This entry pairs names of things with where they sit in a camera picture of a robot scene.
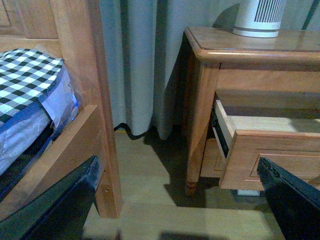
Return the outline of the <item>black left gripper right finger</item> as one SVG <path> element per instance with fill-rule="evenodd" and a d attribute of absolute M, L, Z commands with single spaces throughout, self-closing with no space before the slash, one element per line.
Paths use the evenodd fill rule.
<path fill-rule="evenodd" d="M 320 191 L 265 157 L 259 158 L 257 174 L 284 238 L 318 240 Z"/>

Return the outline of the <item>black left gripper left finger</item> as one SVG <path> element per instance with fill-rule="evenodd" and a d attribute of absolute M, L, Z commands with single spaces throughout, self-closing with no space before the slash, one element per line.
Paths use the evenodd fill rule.
<path fill-rule="evenodd" d="M 0 222 L 2 240 L 79 240 L 93 204 L 100 161 L 91 156 Z"/>

